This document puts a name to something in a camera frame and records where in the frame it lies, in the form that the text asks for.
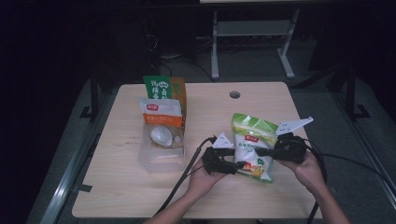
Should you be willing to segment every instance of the person's left hand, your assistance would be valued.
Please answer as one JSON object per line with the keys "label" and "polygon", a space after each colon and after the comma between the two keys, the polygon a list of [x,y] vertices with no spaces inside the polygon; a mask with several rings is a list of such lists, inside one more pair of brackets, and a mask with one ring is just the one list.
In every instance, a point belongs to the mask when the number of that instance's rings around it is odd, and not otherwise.
{"label": "person's left hand", "polygon": [[192,166],[192,174],[190,175],[189,187],[186,192],[186,194],[190,194],[197,199],[206,195],[219,180],[226,176],[226,174],[216,172],[208,174],[203,165],[201,158]]}

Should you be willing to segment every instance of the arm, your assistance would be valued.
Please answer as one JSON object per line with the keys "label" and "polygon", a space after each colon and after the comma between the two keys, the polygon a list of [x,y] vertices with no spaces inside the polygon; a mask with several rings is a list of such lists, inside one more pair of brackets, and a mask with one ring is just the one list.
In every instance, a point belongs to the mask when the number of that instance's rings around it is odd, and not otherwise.
{"label": "arm", "polygon": [[190,175],[189,187],[186,193],[145,223],[178,223],[200,198],[206,195],[219,180],[226,176],[220,173],[208,174],[202,166],[202,159],[192,166],[191,170],[193,173]]}
{"label": "arm", "polygon": [[326,223],[350,223],[347,216],[344,214],[343,210],[327,188],[315,156],[309,151],[306,152],[305,156],[305,161],[302,164],[297,164],[292,161],[278,162],[290,168],[300,183],[302,183],[314,195]]}

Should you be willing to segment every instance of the hand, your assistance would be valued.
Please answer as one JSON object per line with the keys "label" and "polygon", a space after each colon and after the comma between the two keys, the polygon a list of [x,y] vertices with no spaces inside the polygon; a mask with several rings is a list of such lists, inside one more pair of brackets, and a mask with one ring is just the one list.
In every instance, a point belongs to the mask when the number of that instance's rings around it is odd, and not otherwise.
{"label": "hand", "polygon": [[315,194],[322,188],[327,188],[318,165],[318,161],[310,151],[305,153],[305,160],[301,164],[297,164],[293,161],[278,162],[290,168],[300,183],[302,183],[311,193]]}
{"label": "hand", "polygon": [[196,199],[206,195],[219,180],[226,176],[226,174],[216,172],[208,174],[203,165],[204,163],[200,159],[192,166],[189,187],[186,191],[186,194]]}

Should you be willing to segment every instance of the wooden table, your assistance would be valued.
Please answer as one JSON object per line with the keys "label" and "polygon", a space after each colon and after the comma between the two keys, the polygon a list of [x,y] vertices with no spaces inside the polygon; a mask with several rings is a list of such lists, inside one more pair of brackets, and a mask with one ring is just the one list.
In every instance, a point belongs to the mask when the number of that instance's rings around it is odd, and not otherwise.
{"label": "wooden table", "polygon": [[[281,82],[187,83],[186,160],[207,137],[225,132],[233,141],[231,117],[239,112],[279,123],[299,119],[289,90]],[[240,98],[230,97],[239,91]],[[138,161],[143,116],[138,97],[144,85],[120,88],[73,207],[75,217],[152,217],[181,172],[151,174]],[[295,134],[306,137],[304,129]],[[272,184],[228,175],[196,203],[185,218],[307,218],[314,197],[294,174],[274,162]],[[188,179],[174,200],[182,195]]]}

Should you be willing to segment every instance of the red label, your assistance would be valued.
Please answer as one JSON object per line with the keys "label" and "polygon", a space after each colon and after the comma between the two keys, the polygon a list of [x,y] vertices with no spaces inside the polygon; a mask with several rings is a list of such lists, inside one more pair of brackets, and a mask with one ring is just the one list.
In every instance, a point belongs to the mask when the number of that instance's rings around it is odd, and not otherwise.
{"label": "red label", "polygon": [[245,135],[245,140],[250,142],[258,142],[259,138],[251,135]]}
{"label": "red label", "polygon": [[148,110],[152,110],[152,111],[157,111],[158,110],[158,106],[157,105],[147,105]]}

